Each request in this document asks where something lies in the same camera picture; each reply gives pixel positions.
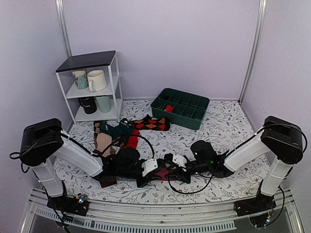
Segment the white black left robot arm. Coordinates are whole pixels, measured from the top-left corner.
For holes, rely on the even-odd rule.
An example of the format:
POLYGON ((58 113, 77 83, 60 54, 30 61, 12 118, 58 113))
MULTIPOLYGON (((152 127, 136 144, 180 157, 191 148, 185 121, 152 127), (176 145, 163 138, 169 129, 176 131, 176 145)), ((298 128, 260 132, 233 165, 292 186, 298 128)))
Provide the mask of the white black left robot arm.
POLYGON ((52 118, 24 129, 20 154, 23 165, 29 166, 62 211, 72 207, 64 182, 56 175, 50 157, 59 157, 75 165, 97 180, 102 188, 115 185, 118 177, 135 179, 137 187, 165 178, 164 161, 151 157, 141 159, 133 146, 144 129, 167 131, 169 121, 152 119, 129 121, 122 119, 116 127, 105 122, 94 123, 96 149, 89 151, 62 129, 61 121, 52 118))

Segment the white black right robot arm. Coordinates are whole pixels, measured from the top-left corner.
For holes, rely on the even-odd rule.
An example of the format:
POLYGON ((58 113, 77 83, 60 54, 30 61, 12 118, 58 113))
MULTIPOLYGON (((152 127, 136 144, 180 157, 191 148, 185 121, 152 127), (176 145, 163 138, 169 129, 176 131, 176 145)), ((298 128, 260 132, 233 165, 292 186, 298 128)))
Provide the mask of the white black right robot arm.
POLYGON ((286 179, 292 167, 302 160, 308 146, 306 135, 297 125, 269 116, 264 125, 248 140, 229 152, 214 169, 207 184, 200 190, 189 194, 196 194, 206 189, 220 165, 224 165, 230 172, 235 172, 251 160, 272 152, 274 159, 267 176, 259 188, 259 195, 252 199, 251 207, 256 212, 261 212, 270 204, 278 186, 286 179))

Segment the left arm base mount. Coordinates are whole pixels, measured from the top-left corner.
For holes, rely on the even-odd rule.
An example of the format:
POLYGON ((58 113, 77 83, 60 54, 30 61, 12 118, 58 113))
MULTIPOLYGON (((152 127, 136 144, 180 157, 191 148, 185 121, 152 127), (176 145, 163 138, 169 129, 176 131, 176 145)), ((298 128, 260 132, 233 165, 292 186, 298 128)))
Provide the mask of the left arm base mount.
POLYGON ((51 209, 61 211, 62 213, 70 213, 79 216, 86 216, 89 208, 89 201, 79 202, 77 198, 67 196, 49 197, 47 206, 51 209))

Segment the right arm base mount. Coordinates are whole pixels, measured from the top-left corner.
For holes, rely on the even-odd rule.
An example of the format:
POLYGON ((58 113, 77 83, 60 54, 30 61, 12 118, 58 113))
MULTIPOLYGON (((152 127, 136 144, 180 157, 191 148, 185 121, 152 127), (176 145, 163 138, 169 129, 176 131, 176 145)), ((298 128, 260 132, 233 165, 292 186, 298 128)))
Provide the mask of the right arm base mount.
POLYGON ((282 207, 278 214, 276 214, 275 211, 276 202, 274 200, 274 196, 269 197, 260 193, 258 193, 254 198, 234 202, 234 211, 238 216, 246 216, 266 211, 265 214, 249 217, 249 221, 253 227, 258 229, 268 227, 278 220, 284 209, 285 194, 282 189, 280 189, 280 191, 283 199, 282 207))

